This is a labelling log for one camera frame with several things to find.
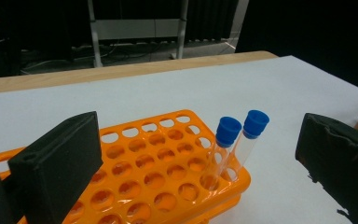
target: clear plastic tube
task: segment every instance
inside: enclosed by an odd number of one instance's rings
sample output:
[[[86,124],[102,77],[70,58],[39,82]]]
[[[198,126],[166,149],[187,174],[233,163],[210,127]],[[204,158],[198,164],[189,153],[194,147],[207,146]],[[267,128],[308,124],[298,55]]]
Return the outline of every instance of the clear plastic tube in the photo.
[[[259,135],[264,131],[269,123],[269,117],[258,110],[251,110],[243,124],[241,134],[230,151],[227,162],[224,164],[224,169],[221,176],[228,181],[237,179],[242,166],[245,164]]]
[[[208,156],[205,171],[200,178],[200,183],[205,189],[216,190],[218,188],[219,177],[224,171],[224,164],[227,163],[232,149],[233,146],[220,147],[218,144],[214,144],[213,150]]]
[[[205,189],[216,190],[218,188],[219,177],[227,164],[228,156],[240,130],[239,121],[230,117],[220,119],[207,166],[200,178],[200,184]]]

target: dark floor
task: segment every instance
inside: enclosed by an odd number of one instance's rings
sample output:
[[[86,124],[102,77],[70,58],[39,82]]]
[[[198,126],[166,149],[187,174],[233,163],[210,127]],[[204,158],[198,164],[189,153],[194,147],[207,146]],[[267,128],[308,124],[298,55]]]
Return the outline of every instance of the dark floor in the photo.
[[[221,41],[189,42],[185,44],[183,58],[195,58],[234,53],[238,38]],[[176,53],[176,43],[140,43],[101,46],[103,66],[115,66],[131,63],[148,63],[172,60]],[[74,61],[50,60],[27,63],[21,69],[23,75],[68,71],[94,67],[92,46],[73,48]]]

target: rack hole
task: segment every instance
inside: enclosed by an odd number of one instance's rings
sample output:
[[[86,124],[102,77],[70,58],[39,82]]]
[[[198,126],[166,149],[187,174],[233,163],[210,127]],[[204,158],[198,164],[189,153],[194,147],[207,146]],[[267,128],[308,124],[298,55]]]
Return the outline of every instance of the rack hole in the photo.
[[[112,146],[107,149],[106,156],[110,159],[117,159],[121,155],[124,155],[124,147],[123,146]]]
[[[104,210],[114,202],[113,193],[108,189],[96,192],[91,198],[91,207],[95,210]]]
[[[165,178],[159,173],[152,173],[145,176],[144,183],[151,189],[159,189],[165,183]]]
[[[121,218],[116,215],[105,216],[101,218],[101,220],[98,222],[98,224],[121,224],[121,223],[122,223]]]
[[[177,150],[183,155],[190,155],[193,152],[193,147],[188,143],[181,143],[178,145]]]
[[[179,187],[179,195],[186,201],[194,201],[199,197],[200,190],[193,184],[186,183]]]
[[[190,134],[199,134],[200,128],[197,127],[196,125],[189,125],[186,127],[186,132]]]
[[[180,140],[183,138],[182,132],[180,132],[178,130],[169,130],[168,136],[173,140]]]
[[[99,170],[99,171],[97,171],[97,173],[95,173],[92,176],[90,183],[91,184],[99,184],[99,183],[102,183],[105,178],[106,178],[106,172],[103,170]]]
[[[153,134],[149,137],[149,143],[153,146],[163,145],[165,144],[165,138],[162,134]]]
[[[141,193],[141,186],[135,181],[127,181],[120,185],[118,192],[126,197],[126,199],[133,199]]]
[[[159,124],[162,127],[171,128],[175,123],[171,119],[162,119]]]
[[[112,169],[113,175],[116,176],[127,176],[131,173],[131,171],[132,171],[132,167],[126,161],[119,162]]]
[[[175,158],[175,154],[169,148],[160,149],[157,156],[161,161],[172,161]]]
[[[132,224],[146,223],[150,215],[151,209],[146,203],[136,203],[127,211],[127,217]]]
[[[181,123],[188,123],[190,122],[190,117],[186,115],[181,115],[176,118]]]
[[[157,125],[155,123],[146,123],[142,125],[142,130],[147,133],[152,133],[157,130]]]
[[[136,135],[138,135],[139,131],[137,128],[127,128],[123,130],[123,135],[126,137],[135,137]]]
[[[9,159],[10,158],[4,158],[4,159],[0,160],[0,173],[6,172],[9,170],[8,164],[7,164],[7,161]]]
[[[219,164],[222,161],[223,157],[222,154],[220,153],[214,153],[214,161],[216,162],[216,164]]]
[[[190,167],[191,170],[199,172],[205,169],[206,163],[200,158],[193,158],[188,161],[187,165],[188,167]]]
[[[176,206],[176,198],[170,193],[160,193],[156,196],[154,205],[161,212],[170,212]]]
[[[209,148],[212,145],[212,143],[208,138],[200,137],[196,140],[196,145],[202,148]]]
[[[167,175],[172,179],[180,180],[186,176],[186,170],[180,165],[173,165],[168,168]]]
[[[149,155],[142,155],[138,157],[135,161],[136,166],[138,166],[141,169],[150,169],[154,166],[154,160],[153,157]]]
[[[72,207],[71,211],[69,211],[69,215],[79,215],[84,212],[84,205],[82,202],[77,201],[74,206]]]
[[[137,139],[129,143],[129,149],[133,152],[138,152],[146,148],[146,143],[143,140]]]
[[[101,141],[103,141],[104,143],[114,143],[117,140],[118,140],[117,133],[107,133],[101,137]]]

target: table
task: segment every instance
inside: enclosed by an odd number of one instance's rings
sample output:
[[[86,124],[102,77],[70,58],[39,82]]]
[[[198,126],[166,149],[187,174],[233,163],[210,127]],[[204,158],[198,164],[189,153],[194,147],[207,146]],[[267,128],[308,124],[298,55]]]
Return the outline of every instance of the table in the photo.
[[[258,51],[0,78],[0,151],[91,110],[103,128],[184,108],[213,131],[221,117],[243,120],[250,109],[271,120],[245,163],[250,188],[211,223],[350,223],[295,150],[307,112],[354,126],[358,88],[291,56]]]

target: metal frame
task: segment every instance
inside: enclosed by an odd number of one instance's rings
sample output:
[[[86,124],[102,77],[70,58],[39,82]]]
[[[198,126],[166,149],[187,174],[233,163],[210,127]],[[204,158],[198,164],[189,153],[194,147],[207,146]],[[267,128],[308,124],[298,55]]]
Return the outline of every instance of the metal frame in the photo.
[[[95,20],[92,0],[88,0],[89,25],[94,48],[94,66],[103,67],[99,40],[177,36],[175,59],[182,59],[185,44],[188,0],[182,0],[179,19],[167,20]]]

